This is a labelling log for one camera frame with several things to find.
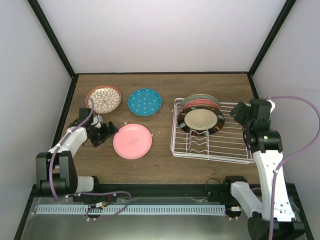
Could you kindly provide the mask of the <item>pink plate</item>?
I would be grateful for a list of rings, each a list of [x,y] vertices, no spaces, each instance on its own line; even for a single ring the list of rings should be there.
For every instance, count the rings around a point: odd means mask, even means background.
[[[148,153],[153,137],[141,124],[127,124],[121,127],[113,137],[113,148],[122,158],[135,160]]]

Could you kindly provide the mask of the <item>floral patterned brown plate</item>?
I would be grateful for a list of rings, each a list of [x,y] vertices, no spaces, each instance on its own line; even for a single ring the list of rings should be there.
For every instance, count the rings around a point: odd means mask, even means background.
[[[121,92],[111,85],[102,85],[92,89],[86,96],[85,105],[97,114],[107,114],[114,111],[121,103]]]

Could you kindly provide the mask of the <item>blue dotted plate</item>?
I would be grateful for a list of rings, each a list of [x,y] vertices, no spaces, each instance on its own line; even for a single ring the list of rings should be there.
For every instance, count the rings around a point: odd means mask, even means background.
[[[134,91],[127,101],[129,110],[137,116],[148,117],[157,113],[162,106],[160,94],[151,88]]]

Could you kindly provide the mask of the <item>black rimmed beige plate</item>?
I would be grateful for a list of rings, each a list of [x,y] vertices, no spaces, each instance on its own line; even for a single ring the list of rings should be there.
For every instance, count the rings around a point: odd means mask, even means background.
[[[220,131],[225,124],[224,115],[216,108],[196,105],[181,111],[178,126],[193,136],[209,136]]]

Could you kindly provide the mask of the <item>red dotted scalloped plate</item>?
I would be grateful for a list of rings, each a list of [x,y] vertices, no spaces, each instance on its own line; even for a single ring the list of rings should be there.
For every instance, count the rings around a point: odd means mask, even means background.
[[[185,105],[182,106],[181,110],[184,111],[187,108],[195,107],[195,106],[208,106],[220,110],[219,104],[216,102],[207,99],[207,98],[196,98],[188,101]]]

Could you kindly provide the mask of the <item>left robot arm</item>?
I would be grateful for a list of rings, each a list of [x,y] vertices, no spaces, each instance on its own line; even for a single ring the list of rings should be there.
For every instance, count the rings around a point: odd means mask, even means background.
[[[85,142],[90,141],[96,148],[119,132],[111,121],[105,123],[101,115],[94,113],[90,108],[80,108],[78,118],[68,125],[62,139],[36,156],[36,189],[41,195],[58,199],[84,193],[91,202],[101,198],[98,178],[78,175],[74,163],[75,154]]]

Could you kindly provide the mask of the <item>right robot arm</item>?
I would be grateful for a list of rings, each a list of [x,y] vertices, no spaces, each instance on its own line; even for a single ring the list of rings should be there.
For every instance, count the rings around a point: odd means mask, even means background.
[[[275,104],[271,100],[240,101],[230,116],[242,126],[243,140],[256,163],[261,198],[249,184],[234,181],[222,188],[223,198],[237,200],[248,217],[247,227],[252,240],[296,240],[305,234],[305,226],[297,221],[292,209],[283,168],[281,135],[271,130],[270,115]]]

